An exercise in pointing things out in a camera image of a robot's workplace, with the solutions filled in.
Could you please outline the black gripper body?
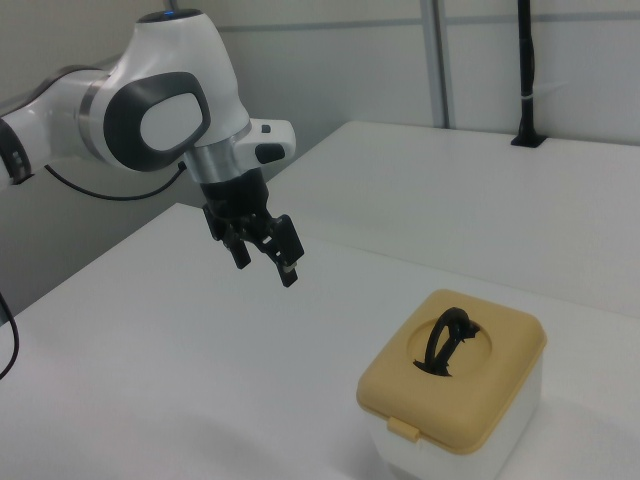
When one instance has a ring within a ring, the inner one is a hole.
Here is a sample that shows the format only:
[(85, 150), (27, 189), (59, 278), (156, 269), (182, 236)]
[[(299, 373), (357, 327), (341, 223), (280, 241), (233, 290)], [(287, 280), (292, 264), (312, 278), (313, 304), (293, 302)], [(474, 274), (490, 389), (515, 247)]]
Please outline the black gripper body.
[(202, 183), (205, 218), (214, 239), (223, 239), (229, 227), (264, 237), (271, 216), (267, 210), (269, 192), (260, 169), (252, 169), (231, 180)]

